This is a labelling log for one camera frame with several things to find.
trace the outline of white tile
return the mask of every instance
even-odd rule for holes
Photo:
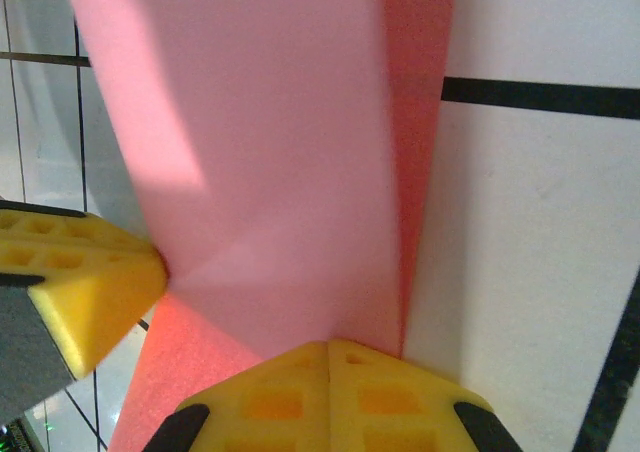
[[[96,437],[64,391],[46,400],[51,452],[97,450]]]
[[[22,174],[8,60],[0,60],[0,164],[0,196],[22,201]]]
[[[88,210],[141,236],[147,228],[91,69],[82,69]]]
[[[0,0],[0,52],[8,52],[7,26],[4,19],[4,1]]]
[[[7,0],[13,52],[75,55],[68,0]]]
[[[96,409],[93,399],[93,374],[67,387],[67,391],[84,412],[91,425],[96,426]]]
[[[631,389],[631,396],[622,413],[618,427],[613,435],[609,452],[629,452],[636,450],[640,444],[640,390],[636,385]]]
[[[640,87],[640,0],[456,0],[447,75]]]
[[[44,402],[40,402],[35,407],[24,413],[29,425],[36,434],[36,439],[42,446],[43,450],[47,450],[47,431],[44,420]]]
[[[100,436],[109,444],[146,332],[135,326],[98,367]]]
[[[74,67],[14,62],[27,202],[82,209]]]
[[[96,369],[100,437],[107,445],[120,416],[145,337],[146,332],[136,325]],[[67,390],[95,427],[93,374],[73,383]]]
[[[570,450],[640,257],[640,122],[444,103],[407,358]]]

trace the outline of black rubber tip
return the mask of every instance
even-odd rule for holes
[[[44,277],[33,274],[7,274],[0,272],[0,288],[12,287],[16,289],[28,289],[32,285],[44,282]]]
[[[189,452],[209,417],[209,407],[193,404],[164,419],[142,452]]]
[[[458,402],[453,408],[478,452],[522,452],[493,412],[469,402]]]

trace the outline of pink foam block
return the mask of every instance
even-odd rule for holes
[[[398,353],[451,0],[71,2],[171,272],[110,450],[306,341]]]

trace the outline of yellow foam piece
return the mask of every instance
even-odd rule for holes
[[[0,272],[28,288],[75,378],[89,374],[162,296],[166,273],[148,242],[87,214],[0,210]]]
[[[477,452],[453,405],[480,396],[345,340],[329,342],[332,452]]]
[[[184,401],[210,415],[190,452],[477,452],[454,404],[478,395],[345,340],[314,342]]]
[[[329,450],[329,367],[325,343],[271,359],[180,404],[210,415],[190,452]]]

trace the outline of gray surface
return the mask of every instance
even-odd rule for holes
[[[0,286],[0,424],[73,378],[25,288]]]

